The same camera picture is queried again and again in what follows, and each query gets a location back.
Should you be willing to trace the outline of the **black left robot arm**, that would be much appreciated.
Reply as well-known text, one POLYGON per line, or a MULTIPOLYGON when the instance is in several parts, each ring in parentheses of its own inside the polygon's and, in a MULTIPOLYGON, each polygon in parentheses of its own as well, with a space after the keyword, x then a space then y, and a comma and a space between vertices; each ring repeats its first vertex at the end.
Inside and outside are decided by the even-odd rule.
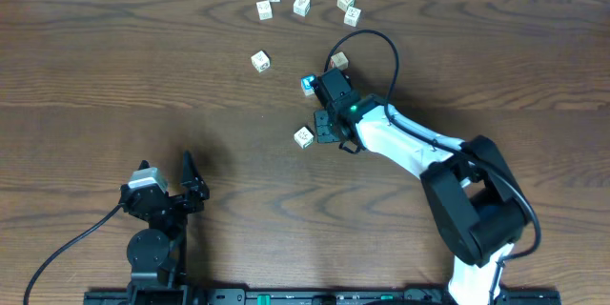
POLYGON ((125 213, 145 221, 127 247, 132 266, 127 288, 129 304, 196 304, 201 292, 186 281, 188 216, 204 210, 210 190, 184 152, 180 185, 171 195, 161 172, 146 160, 120 188, 119 205, 125 213))

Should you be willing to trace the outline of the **wooden block letter G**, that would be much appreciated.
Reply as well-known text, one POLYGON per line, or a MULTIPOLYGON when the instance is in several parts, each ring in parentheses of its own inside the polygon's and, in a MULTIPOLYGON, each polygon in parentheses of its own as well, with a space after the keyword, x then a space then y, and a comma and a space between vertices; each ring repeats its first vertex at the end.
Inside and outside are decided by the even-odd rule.
POLYGON ((329 67, 331 69, 339 69, 341 71, 344 71, 345 69, 348 68, 348 66, 349 66, 349 60, 342 51, 340 51, 336 54, 333 54, 331 56, 330 65, 329 65, 329 67))

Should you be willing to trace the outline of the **wooden block letter A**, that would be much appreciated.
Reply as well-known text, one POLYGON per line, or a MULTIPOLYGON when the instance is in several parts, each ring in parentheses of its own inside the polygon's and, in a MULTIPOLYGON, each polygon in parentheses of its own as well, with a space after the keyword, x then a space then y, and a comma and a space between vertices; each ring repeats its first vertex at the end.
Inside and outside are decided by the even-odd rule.
POLYGON ((294 140, 301 149, 305 149, 313 144, 315 136, 307 127, 300 128, 294 134, 294 140))

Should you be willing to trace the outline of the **wooden block blue top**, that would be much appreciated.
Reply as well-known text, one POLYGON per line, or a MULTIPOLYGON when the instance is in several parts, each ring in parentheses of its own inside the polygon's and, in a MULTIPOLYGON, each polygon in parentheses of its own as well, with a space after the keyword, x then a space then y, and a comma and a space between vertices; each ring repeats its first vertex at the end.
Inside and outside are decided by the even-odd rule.
POLYGON ((305 96, 310 96, 313 95, 315 93, 315 89, 312 86, 312 83, 315 81, 315 75, 314 74, 310 74, 307 76, 304 76, 300 79, 300 86, 301 89, 303 90, 303 93, 305 96))

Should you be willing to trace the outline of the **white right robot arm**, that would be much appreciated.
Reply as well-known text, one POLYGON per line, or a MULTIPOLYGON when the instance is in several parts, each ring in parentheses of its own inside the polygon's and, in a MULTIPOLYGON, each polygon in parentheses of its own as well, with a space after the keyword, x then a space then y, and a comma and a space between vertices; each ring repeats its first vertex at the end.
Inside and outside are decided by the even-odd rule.
POLYGON ((492 304, 506 261, 528 224, 539 222, 496 144, 433 132, 387 100, 362 97, 347 75, 332 69, 312 83, 321 125, 356 150, 378 153, 421 182, 437 230, 454 254, 448 291, 456 304, 492 304))

